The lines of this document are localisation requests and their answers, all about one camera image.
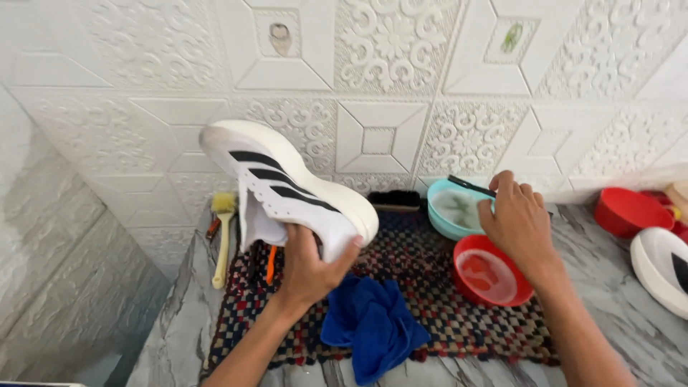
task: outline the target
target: marble countertop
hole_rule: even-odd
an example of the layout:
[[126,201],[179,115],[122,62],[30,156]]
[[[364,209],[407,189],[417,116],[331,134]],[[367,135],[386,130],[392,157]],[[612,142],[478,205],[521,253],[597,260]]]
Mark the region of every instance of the marble countertop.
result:
[[[638,282],[627,242],[604,232],[584,207],[557,208],[552,218],[555,246],[585,307],[639,384],[688,386],[688,322],[664,309]],[[210,218],[206,208],[128,387],[198,386],[198,373],[208,355],[224,292],[211,285],[217,246],[211,246],[204,237]],[[527,361],[507,364],[472,357],[429,357],[425,363],[407,360],[377,384],[555,387],[565,386],[566,381],[560,368]],[[355,385],[350,359],[282,366],[269,370],[261,382],[263,387]]]

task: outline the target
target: teal bowl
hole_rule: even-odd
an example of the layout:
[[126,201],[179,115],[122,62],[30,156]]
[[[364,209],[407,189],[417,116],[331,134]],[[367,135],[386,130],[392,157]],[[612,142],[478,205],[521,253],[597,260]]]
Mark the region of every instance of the teal bowl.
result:
[[459,240],[463,237],[473,234],[484,235],[485,231],[483,231],[482,228],[468,229],[466,227],[462,227],[458,224],[451,222],[450,220],[446,219],[437,212],[437,209],[435,209],[435,207],[433,206],[433,199],[438,193],[447,189],[459,191],[463,195],[470,196],[476,202],[479,202],[484,199],[490,199],[493,201],[492,210],[494,211],[495,209],[495,199],[493,197],[486,195],[484,193],[473,191],[472,189],[461,187],[460,185],[452,183],[451,181],[449,181],[449,179],[438,180],[434,182],[430,186],[430,188],[428,188],[427,194],[428,216],[430,217],[430,223],[433,225],[433,227],[435,227],[435,230],[437,230],[440,234],[444,235],[445,237],[451,240]]

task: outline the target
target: hand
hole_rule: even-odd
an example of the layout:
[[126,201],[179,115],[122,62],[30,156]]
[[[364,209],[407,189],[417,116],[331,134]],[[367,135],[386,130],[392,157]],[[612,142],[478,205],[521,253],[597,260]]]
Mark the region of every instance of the hand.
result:
[[514,181],[512,171],[502,171],[490,182],[497,191],[495,213],[491,201],[478,202],[480,225],[488,238],[521,269],[537,288],[542,282],[566,275],[552,245],[550,217],[542,195],[528,184]]
[[344,253],[328,264],[320,260],[313,231],[291,223],[287,223],[286,228],[284,279],[275,297],[286,310],[303,314],[342,282],[358,257],[363,237],[353,238]]

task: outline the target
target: blue towel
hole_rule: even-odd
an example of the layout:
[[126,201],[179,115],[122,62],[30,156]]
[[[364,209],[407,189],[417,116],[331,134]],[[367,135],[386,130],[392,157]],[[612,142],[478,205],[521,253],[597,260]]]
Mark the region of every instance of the blue towel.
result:
[[381,285],[369,277],[349,274],[327,299],[330,309],[320,338],[331,346],[353,347],[359,386],[374,383],[430,340],[430,334],[406,309],[395,281]]

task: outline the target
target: woven mat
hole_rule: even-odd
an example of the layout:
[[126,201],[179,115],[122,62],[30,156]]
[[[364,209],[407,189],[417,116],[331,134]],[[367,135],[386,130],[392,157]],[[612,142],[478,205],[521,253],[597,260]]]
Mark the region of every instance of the woven mat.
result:
[[[427,356],[474,355],[480,360],[501,357],[510,362],[529,359],[547,365],[559,364],[535,298],[514,308],[486,308],[464,300],[451,279],[454,242],[434,231],[424,211],[381,211],[378,215],[378,234],[361,252],[363,262],[352,271],[359,276],[399,283],[407,307],[431,336],[431,341],[414,351],[411,359],[422,362]],[[210,375],[239,343],[279,288],[284,256],[278,250],[275,281],[268,286],[265,275],[269,251],[268,245],[257,242],[252,253],[235,258],[202,377]],[[249,280],[252,254],[259,263],[255,278]],[[350,357],[350,348],[331,347],[320,341],[326,313],[327,300],[315,304],[288,333],[269,368],[284,363],[315,364]]]

